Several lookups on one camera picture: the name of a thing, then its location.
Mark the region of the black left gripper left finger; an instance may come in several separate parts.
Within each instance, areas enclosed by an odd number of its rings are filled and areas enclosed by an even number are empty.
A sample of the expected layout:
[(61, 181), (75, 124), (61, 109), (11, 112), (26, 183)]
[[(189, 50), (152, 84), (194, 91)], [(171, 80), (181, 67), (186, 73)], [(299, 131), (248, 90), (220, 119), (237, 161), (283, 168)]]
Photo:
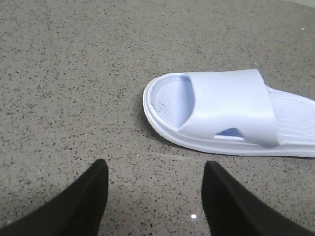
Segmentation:
[(34, 212), (5, 226), (2, 236), (95, 236), (108, 196), (108, 167), (95, 161), (73, 184)]

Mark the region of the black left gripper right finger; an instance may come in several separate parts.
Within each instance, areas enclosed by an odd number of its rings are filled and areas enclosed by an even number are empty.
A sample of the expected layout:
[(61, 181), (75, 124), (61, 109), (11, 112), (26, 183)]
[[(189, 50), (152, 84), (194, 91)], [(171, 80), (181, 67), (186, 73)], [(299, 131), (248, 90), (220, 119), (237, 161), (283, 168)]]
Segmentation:
[(233, 178), (218, 162), (205, 164), (202, 205), (213, 236), (313, 236)]

